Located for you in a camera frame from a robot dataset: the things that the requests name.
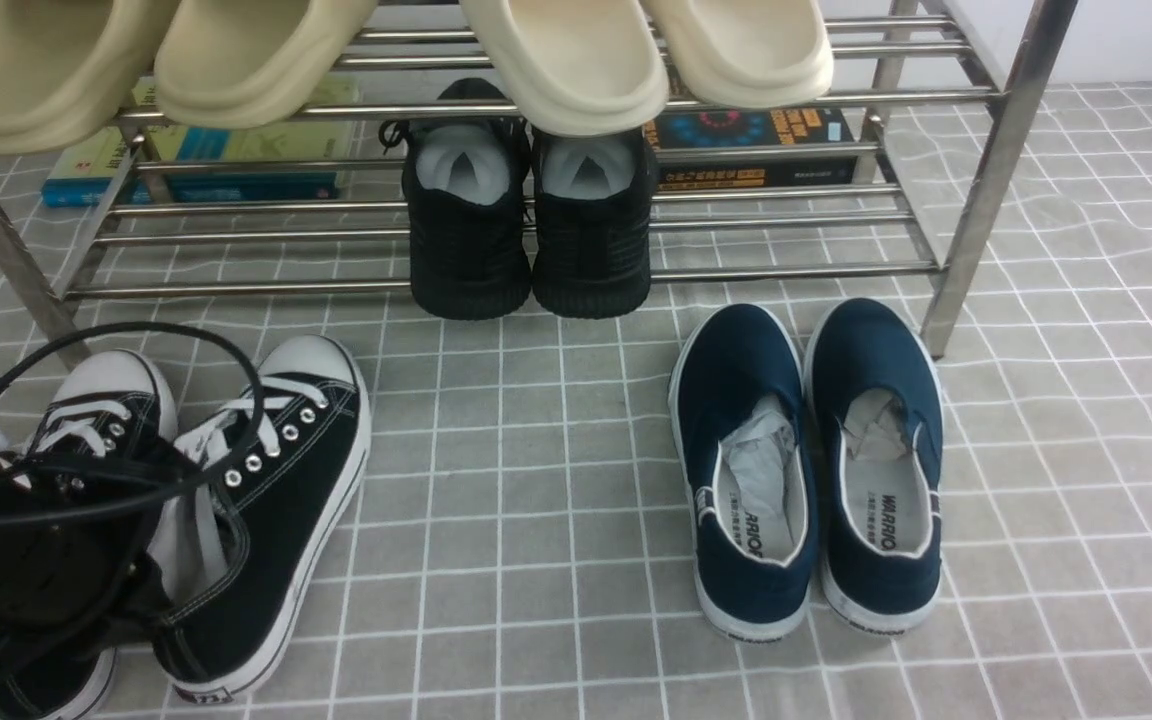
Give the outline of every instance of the black cable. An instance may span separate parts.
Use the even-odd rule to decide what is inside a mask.
[[[195,340],[219,346],[221,350],[225,350],[233,356],[233,358],[238,363],[238,367],[242,367],[243,373],[247,374],[247,381],[250,384],[252,393],[252,404],[255,406],[252,409],[252,418],[259,419],[265,414],[265,388],[262,387],[260,374],[256,372],[256,365],[252,365],[252,362],[247,357],[247,355],[243,354],[242,350],[238,349],[237,346],[228,340],[225,340],[225,338],[219,336],[219,334],[206,332],[204,329],[169,323],[151,323],[150,320],[97,325],[94,328],[78,331],[77,333],[71,333],[68,334],[68,336],[48,342],[46,346],[38,348],[37,351],[29,355],[25,359],[21,361],[17,366],[0,376],[0,396],[3,395],[10,384],[17,381],[20,376],[23,376],[30,367],[40,363],[40,361],[44,361],[45,357],[61,350],[61,348],[82,342],[84,340],[90,340],[90,338],[132,332],[179,334],[179,336],[195,338]],[[21,511],[15,515],[5,515],[0,518],[0,532],[9,529],[20,530],[41,525],[50,526],[76,523],[94,523],[96,521],[119,518],[119,516],[134,515],[137,514],[137,511],[154,509],[154,507],[168,502],[174,497],[185,495],[185,493],[194,492],[197,488],[205,486],[205,484],[219,480],[225,470],[236,464],[243,455],[247,455],[247,453],[256,446],[257,432],[259,432],[259,429],[260,423],[258,420],[248,423],[247,427],[243,427],[243,432],[238,433],[238,439],[237,441],[234,441],[228,455],[225,455],[221,460],[212,462],[210,468],[200,470],[198,473],[191,475],[191,477],[180,478],[179,483],[156,488],[156,491],[147,492],[142,497],[129,497],[124,498],[124,500],[101,502],[100,505],[67,507],[67,509],[51,511]]]

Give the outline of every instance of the navy slip-on shoe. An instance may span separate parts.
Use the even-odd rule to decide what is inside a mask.
[[[887,306],[848,300],[808,343],[808,400],[828,460],[824,596],[847,623],[900,635],[941,584],[941,387]]]
[[[696,593],[743,642],[781,639],[806,615],[817,560],[806,404],[775,316],[725,306],[682,348],[669,382],[673,439],[692,506]]]

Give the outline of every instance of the slide sandal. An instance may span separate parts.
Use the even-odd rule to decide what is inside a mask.
[[[157,59],[159,108],[209,128],[283,120],[374,9],[376,0],[182,0]]]
[[[0,156],[59,150],[118,113],[177,0],[0,0]]]
[[[637,0],[461,0],[509,96],[550,135],[641,127],[669,81]]]
[[[829,91],[833,50],[817,0],[643,0],[692,94],[781,108]]]

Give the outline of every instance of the black sneaker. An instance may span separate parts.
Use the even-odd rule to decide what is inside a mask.
[[[641,131],[535,131],[536,301],[567,318],[630,313],[652,290],[649,222],[658,167]]]
[[[225,471],[223,487],[200,507],[204,564],[220,562],[223,570],[164,616],[154,638],[179,696],[198,705],[233,702],[274,674],[371,444],[367,392],[343,347],[293,338],[274,348],[260,374],[264,416],[252,418],[250,392],[243,393],[177,440],[184,455],[210,467],[248,423],[260,423],[259,445]],[[211,520],[212,541],[204,529]]]
[[[503,100],[480,78],[439,100]],[[416,304],[452,320],[511,313],[531,291],[522,249],[526,128],[521,119],[454,118],[385,123],[387,147],[407,141],[403,196],[411,222]]]
[[[93,355],[65,378],[28,444],[28,452],[143,460],[162,441],[172,441],[175,433],[175,402],[159,370],[145,357],[115,350]],[[81,480],[44,482],[58,483],[60,487],[54,490],[78,505],[88,498],[99,500],[96,497],[101,494],[101,488],[84,488]],[[51,583],[46,577],[50,573],[40,575],[44,575],[40,582]],[[55,577],[61,583],[68,582],[63,575]],[[116,665],[118,653],[113,647],[88,659],[48,652],[0,685],[0,720],[86,717],[109,696]]]

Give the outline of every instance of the stainless steel shoe rack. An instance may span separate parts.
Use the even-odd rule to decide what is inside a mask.
[[[679,202],[730,200],[812,200],[827,197],[867,199],[888,197],[895,209],[858,209],[828,213],[758,214],[744,217],[698,217],[659,219],[653,232],[733,232],[733,229],[767,229],[838,227],[839,225],[903,225],[914,242],[916,260],[887,263],[842,263],[801,266],[755,266],[753,268],[660,270],[653,282],[737,282],[785,281],[796,278],[858,278],[881,275],[929,275],[933,300],[925,316],[922,334],[934,356],[941,356],[954,331],[975,271],[1005,200],[1011,174],[1018,162],[1029,128],[1051,77],[1078,0],[1036,0],[1028,28],[1021,40],[1010,74],[1005,76],[993,67],[990,56],[980,53],[980,36],[964,17],[956,0],[892,0],[890,14],[873,18],[838,18],[828,23],[835,41],[838,60],[877,59],[873,86],[863,91],[831,92],[814,101],[828,108],[864,109],[863,126],[856,142],[844,145],[788,146],[776,149],[704,149],[676,152],[680,159],[718,161],[730,159],[818,158],[818,156],[856,156],[856,181],[849,185],[737,188],[699,192],[662,192],[657,204]],[[856,33],[881,33],[879,41],[849,41]],[[911,40],[914,33],[933,40]],[[357,37],[355,45],[338,61],[338,69],[370,70],[484,69],[490,68],[483,51],[472,50],[473,35],[463,28],[420,29],[420,31],[369,31]],[[454,54],[422,53],[429,47],[453,46]],[[901,88],[902,67],[907,58],[948,56],[957,59],[969,85],[965,88]],[[893,106],[930,104],[986,105],[993,119],[986,147],[980,158],[967,205],[957,223],[945,258],[929,244],[927,233],[910,202],[905,199],[897,169],[887,156],[884,128]],[[675,99],[666,113],[706,109],[692,99]],[[462,115],[516,115],[508,104],[430,103],[403,105],[310,106],[294,119],[314,120],[391,120],[416,118],[462,118]],[[182,232],[139,234],[120,232],[120,225],[132,218],[256,215],[278,213],[397,213],[401,200],[295,200],[295,202],[220,202],[220,204],[179,204],[172,199],[164,177],[168,173],[211,172],[297,172],[297,170],[396,170],[399,159],[348,159],[329,161],[278,162],[174,162],[157,156],[147,139],[146,127],[170,121],[152,106],[128,108],[114,119],[122,129],[131,151],[111,183],[96,218],[88,226],[76,251],[52,285],[38,270],[18,234],[0,206],[0,268],[17,291],[20,300],[47,338],[74,332],[74,311],[84,300],[147,300],[147,297],[238,296],[238,295],[308,295],[309,293],[403,291],[403,278],[332,279],[332,281],[268,281],[218,283],[166,283],[145,286],[93,285],[96,272],[109,250],[121,247],[220,247],[238,243],[323,243],[401,241],[404,227],[366,225],[359,228],[270,229],[268,232]],[[137,179],[150,190],[150,205],[128,204]],[[77,363],[86,348],[76,346],[65,359]]]

